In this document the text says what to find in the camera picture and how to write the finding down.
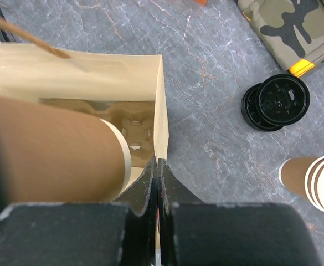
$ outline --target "stacked cup lid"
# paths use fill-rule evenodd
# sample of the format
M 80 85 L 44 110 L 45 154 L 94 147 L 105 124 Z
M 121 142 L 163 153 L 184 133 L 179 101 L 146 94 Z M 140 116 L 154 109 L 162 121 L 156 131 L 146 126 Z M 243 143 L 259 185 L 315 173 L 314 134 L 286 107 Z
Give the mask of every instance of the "stacked cup lid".
M 279 169 L 281 183 L 324 212 L 324 156 L 293 158 Z
M 298 122 L 310 106 L 310 93 L 299 78 L 280 74 L 251 87 L 243 96 L 245 121 L 260 131 L 276 131 Z

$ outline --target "brown paper bag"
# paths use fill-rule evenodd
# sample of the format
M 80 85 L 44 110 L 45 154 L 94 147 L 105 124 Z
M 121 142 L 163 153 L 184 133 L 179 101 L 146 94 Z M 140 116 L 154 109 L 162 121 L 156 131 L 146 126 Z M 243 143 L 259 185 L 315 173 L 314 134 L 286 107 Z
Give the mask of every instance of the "brown paper bag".
M 168 119 L 161 55 L 108 55 L 64 50 L 62 59 L 31 44 L 0 44 L 0 95 L 94 102 L 154 102 L 153 148 L 167 158 Z M 133 167 L 130 182 L 143 167 Z

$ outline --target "stacked paper cup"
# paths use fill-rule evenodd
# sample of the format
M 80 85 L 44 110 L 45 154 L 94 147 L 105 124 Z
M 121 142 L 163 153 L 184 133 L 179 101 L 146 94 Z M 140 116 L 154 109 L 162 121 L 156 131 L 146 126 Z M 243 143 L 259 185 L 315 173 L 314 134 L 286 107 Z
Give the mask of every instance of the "stacked paper cup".
M 0 97 L 0 173 L 7 203 L 112 201 L 131 155 L 107 121 Z
M 324 156 L 285 161 L 279 168 L 279 179 L 283 186 L 324 212 Z

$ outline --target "floor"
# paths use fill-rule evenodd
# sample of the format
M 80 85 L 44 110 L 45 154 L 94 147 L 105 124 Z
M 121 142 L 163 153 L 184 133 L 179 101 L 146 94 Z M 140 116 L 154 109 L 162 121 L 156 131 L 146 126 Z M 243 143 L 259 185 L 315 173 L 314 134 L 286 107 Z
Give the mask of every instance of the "floor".
M 0 0 L 7 20 L 58 47 L 162 54 L 168 163 L 206 202 L 282 202 L 305 220 L 324 263 L 324 213 L 282 187 L 281 163 L 324 155 L 324 66 L 303 78 L 311 106 L 278 132 L 250 128 L 240 100 L 281 69 L 232 0 Z

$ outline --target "black plastic lid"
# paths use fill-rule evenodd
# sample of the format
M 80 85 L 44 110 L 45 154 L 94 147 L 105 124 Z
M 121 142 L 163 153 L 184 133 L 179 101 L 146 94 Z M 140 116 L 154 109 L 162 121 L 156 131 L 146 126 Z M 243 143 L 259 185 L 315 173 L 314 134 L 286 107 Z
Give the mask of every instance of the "black plastic lid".
M 246 123 L 253 129 L 265 132 L 272 132 L 282 129 L 282 126 L 274 126 L 266 122 L 258 113 L 256 103 L 256 92 L 261 84 L 256 84 L 246 91 L 241 100 L 241 114 Z
M 309 106 L 310 92 L 306 84 L 288 74 L 268 78 L 256 93 L 259 115 L 277 126 L 287 126 L 299 121 Z

